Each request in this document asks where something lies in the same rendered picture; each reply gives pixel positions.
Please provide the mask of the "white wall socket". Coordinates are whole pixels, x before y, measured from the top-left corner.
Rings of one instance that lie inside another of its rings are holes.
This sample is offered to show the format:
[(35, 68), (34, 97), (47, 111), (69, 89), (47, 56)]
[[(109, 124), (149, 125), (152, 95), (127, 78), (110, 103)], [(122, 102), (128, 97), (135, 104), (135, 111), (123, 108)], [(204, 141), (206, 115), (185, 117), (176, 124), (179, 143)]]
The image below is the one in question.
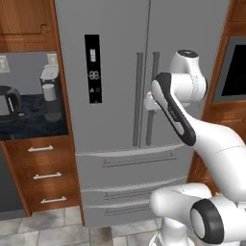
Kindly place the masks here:
[(6, 56), (0, 56), (0, 73), (10, 73), (10, 67)]
[(48, 54), (47, 60), (49, 64), (57, 65), (58, 64), (58, 57), (56, 53)]

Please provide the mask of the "fridge door with display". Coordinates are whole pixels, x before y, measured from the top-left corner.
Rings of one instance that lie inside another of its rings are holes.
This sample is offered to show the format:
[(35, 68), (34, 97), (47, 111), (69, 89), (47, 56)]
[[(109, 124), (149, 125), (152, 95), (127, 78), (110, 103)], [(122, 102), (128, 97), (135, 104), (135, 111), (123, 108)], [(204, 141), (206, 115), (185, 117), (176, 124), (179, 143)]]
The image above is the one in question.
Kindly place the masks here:
[(148, 0), (55, 0), (75, 153), (130, 150)]

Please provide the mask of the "dark grey dishwasher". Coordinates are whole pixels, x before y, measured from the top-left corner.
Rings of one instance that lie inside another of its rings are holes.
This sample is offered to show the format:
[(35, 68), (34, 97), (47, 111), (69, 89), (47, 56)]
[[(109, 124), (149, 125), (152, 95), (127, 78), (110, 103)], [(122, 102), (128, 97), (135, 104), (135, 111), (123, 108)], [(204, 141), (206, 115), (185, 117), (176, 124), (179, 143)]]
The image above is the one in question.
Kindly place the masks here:
[(0, 146), (0, 221), (22, 218), (24, 216), (25, 210)]

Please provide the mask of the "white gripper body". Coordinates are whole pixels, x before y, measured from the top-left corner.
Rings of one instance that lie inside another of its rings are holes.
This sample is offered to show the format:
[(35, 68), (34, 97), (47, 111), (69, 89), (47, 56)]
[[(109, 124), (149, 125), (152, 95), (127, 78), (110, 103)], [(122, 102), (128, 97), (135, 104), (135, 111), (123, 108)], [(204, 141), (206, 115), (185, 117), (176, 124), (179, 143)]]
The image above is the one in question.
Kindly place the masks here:
[(160, 109), (159, 104), (154, 100), (151, 92), (146, 94), (144, 99), (144, 107), (148, 111), (157, 111)]

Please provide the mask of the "black kettle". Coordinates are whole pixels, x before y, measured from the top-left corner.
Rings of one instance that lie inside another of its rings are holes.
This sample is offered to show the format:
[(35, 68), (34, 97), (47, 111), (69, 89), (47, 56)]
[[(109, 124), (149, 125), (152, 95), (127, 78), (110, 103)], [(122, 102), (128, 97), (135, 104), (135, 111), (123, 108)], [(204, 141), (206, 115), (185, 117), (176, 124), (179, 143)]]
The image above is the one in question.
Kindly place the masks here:
[(0, 86), (0, 121), (15, 120), (21, 110), (21, 96), (16, 88)]

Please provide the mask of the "built-in oven with black window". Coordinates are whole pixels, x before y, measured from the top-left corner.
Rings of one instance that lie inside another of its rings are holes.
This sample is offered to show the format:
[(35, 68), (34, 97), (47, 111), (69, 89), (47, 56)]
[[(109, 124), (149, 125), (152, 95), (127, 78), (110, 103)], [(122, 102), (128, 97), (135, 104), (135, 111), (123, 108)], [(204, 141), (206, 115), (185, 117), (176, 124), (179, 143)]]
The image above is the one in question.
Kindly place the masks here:
[(246, 37), (229, 37), (212, 101), (246, 100)]

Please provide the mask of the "wooden wall cupboard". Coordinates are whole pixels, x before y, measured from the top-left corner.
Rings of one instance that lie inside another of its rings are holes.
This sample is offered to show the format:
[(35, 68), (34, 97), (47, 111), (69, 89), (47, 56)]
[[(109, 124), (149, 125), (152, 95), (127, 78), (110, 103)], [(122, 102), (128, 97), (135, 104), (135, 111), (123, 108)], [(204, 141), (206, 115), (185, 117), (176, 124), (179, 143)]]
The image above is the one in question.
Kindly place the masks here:
[(0, 0), (0, 53), (55, 51), (54, 0)]

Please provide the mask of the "grey steel fridge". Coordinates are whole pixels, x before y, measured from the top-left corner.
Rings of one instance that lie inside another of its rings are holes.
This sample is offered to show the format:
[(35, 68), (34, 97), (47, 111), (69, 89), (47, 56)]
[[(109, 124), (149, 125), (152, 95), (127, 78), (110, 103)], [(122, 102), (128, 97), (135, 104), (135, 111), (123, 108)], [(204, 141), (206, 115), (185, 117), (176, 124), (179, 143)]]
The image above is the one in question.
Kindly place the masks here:
[(193, 151), (144, 98), (181, 49), (210, 78), (229, 2), (55, 0), (87, 226), (151, 219), (151, 192), (185, 182)]

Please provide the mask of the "wooden drawer front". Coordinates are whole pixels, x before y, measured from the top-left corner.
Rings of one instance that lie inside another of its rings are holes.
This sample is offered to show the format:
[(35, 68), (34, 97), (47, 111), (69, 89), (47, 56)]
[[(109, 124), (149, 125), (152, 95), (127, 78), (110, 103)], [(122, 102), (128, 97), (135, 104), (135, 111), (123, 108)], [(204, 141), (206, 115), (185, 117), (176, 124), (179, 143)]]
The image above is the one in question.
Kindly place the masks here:
[[(58, 178), (34, 180), (38, 175), (55, 174), (61, 172), (62, 176)], [(16, 168), (17, 178), (25, 188), (58, 188), (71, 187), (76, 184), (77, 177), (74, 168), (65, 162), (19, 165)]]
[[(30, 212), (76, 207), (80, 203), (79, 191), (76, 186), (48, 189), (28, 188), (22, 190)], [(41, 204), (42, 199), (57, 199), (65, 196), (64, 202)]]
[[(54, 149), (51, 151), (28, 152), (28, 149), (31, 147), (37, 148), (49, 145), (52, 145)], [(68, 135), (8, 140), (6, 141), (6, 147), (10, 152), (12, 160), (16, 162), (65, 160), (72, 154)]]

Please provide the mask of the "grey coffee machine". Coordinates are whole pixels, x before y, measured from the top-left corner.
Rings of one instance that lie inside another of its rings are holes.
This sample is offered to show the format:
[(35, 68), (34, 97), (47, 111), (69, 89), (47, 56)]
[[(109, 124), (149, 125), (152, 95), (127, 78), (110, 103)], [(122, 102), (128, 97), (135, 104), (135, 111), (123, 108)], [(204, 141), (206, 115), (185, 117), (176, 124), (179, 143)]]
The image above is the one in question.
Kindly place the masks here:
[(57, 99), (48, 102), (44, 99), (47, 113), (44, 114), (48, 122), (57, 122), (62, 118), (62, 89), (58, 65), (46, 64), (40, 74), (40, 85), (52, 84), (55, 86)]

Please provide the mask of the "tall wooden oven cabinet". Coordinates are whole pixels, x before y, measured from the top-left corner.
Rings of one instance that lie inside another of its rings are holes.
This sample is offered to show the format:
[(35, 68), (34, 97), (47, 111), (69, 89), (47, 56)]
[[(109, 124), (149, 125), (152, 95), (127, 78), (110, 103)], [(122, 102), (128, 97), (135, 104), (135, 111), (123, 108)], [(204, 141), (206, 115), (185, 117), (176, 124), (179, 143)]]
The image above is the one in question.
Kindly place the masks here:
[[(230, 0), (202, 116), (202, 119), (205, 121), (208, 120), (211, 123), (222, 124), (233, 128), (245, 141), (246, 99), (229, 102), (212, 102), (218, 84), (219, 73), (222, 69), (222, 63), (225, 59), (229, 37), (246, 37), (246, 0)], [(208, 169), (196, 152), (193, 154), (187, 182), (207, 185), (212, 196), (220, 193)]]

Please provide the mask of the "shallow grey fridge drawer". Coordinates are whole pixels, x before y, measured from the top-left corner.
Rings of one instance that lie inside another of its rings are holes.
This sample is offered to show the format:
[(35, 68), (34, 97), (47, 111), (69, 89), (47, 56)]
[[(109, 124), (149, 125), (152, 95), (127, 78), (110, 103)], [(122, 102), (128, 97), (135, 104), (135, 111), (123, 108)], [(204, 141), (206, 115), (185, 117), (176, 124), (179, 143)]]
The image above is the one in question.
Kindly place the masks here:
[(160, 187), (170, 186), (170, 185), (182, 185), (185, 183), (186, 183), (186, 177), (180, 177), (180, 178), (175, 178), (175, 179), (171, 179), (167, 181), (159, 181), (155, 183), (84, 189), (82, 191), (83, 205), (87, 207), (106, 206), (106, 205), (112, 205), (112, 204), (148, 200), (151, 194), (145, 197), (139, 197), (139, 198), (132, 197), (132, 198), (126, 198), (126, 199), (117, 199), (117, 200), (104, 200), (104, 194), (108, 191), (134, 190), (134, 189), (143, 189), (143, 188), (153, 188), (153, 191), (154, 191)]
[(134, 223), (137, 221), (151, 220), (156, 218), (151, 208), (145, 211), (137, 211), (126, 214), (119, 214), (114, 216), (105, 216), (105, 209), (128, 207), (136, 205), (148, 205), (149, 200), (133, 201), (128, 203), (112, 204), (106, 206), (84, 206), (84, 217), (87, 227), (109, 227), (114, 225)]

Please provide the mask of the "white cup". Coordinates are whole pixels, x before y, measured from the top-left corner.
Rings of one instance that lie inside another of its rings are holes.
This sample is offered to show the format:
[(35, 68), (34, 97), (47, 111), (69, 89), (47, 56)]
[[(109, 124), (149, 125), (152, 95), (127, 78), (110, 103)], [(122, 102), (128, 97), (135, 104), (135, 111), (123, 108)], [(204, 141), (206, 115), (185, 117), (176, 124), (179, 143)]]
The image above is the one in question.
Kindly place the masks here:
[(45, 84), (42, 86), (44, 99), (48, 102), (55, 101), (57, 99), (55, 86), (52, 84)]

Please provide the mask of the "tall grey fridge drawer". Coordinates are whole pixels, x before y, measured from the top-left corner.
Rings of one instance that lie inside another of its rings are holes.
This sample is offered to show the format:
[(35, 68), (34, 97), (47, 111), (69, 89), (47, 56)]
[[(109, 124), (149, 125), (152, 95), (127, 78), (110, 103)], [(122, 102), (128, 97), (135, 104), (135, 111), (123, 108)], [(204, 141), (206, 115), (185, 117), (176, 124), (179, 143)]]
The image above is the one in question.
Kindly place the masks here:
[[(172, 153), (176, 160), (103, 168), (107, 161), (135, 160)], [(183, 144), (156, 148), (102, 153), (77, 154), (76, 161), (81, 189), (137, 185), (187, 177), (193, 151)]]

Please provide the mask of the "plain grey fridge door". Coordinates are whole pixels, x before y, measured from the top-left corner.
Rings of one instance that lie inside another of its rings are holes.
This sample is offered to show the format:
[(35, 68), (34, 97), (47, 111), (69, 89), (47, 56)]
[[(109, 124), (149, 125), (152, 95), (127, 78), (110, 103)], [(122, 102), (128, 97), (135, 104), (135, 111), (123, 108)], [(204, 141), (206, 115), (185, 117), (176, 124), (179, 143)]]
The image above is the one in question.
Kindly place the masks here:
[(178, 50), (199, 55), (206, 79), (211, 78), (230, 0), (151, 0), (145, 91), (150, 90), (153, 52), (160, 52), (159, 72), (169, 69)]

